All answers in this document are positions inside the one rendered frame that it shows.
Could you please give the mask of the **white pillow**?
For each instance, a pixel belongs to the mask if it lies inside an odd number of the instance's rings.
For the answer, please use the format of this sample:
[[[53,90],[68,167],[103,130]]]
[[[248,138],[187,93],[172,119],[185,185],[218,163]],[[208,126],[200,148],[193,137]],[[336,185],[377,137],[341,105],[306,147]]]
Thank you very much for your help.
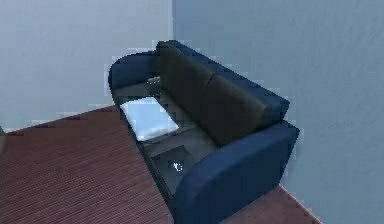
[[[151,140],[179,129],[154,97],[144,97],[120,105],[138,141]]]

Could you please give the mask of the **black laptop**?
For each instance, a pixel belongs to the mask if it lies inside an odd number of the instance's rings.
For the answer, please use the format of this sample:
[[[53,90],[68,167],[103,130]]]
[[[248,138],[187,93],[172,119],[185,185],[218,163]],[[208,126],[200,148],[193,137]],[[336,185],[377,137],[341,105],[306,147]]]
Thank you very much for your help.
[[[153,156],[151,160],[156,174],[170,196],[174,195],[183,177],[196,163],[184,145]]]

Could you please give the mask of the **dark blue sofa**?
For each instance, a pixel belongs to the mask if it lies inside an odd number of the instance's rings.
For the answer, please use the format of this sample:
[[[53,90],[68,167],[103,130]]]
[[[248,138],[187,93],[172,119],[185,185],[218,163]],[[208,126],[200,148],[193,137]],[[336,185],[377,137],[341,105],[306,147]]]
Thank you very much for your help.
[[[288,100],[175,40],[118,59],[108,83],[175,224],[220,224],[280,183],[299,135]],[[179,129],[138,141],[120,105],[144,97]],[[151,158],[181,145],[196,163],[170,196]]]

